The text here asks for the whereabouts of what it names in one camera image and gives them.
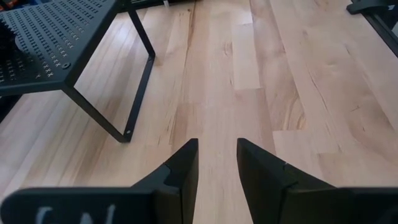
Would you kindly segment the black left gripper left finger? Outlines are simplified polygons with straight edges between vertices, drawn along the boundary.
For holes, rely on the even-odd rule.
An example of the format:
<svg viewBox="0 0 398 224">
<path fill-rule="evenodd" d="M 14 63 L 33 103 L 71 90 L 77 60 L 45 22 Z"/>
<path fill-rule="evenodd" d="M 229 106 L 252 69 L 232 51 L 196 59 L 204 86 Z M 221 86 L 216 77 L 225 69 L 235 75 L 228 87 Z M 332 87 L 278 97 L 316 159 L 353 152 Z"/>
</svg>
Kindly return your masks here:
<svg viewBox="0 0 398 224">
<path fill-rule="evenodd" d="M 133 223 L 192 223 L 198 188 L 198 139 L 188 140 L 132 186 Z"/>
</svg>

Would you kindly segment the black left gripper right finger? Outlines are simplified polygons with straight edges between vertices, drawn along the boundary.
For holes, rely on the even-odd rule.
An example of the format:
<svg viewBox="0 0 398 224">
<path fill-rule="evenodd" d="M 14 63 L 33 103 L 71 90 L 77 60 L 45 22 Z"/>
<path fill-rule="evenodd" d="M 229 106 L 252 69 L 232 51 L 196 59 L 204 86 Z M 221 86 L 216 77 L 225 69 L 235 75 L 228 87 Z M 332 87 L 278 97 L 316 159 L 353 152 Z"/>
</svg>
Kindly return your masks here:
<svg viewBox="0 0 398 224">
<path fill-rule="evenodd" d="M 334 187 L 246 138 L 237 139 L 237 163 L 239 178 L 254 223 L 279 223 L 288 190 Z"/>
</svg>

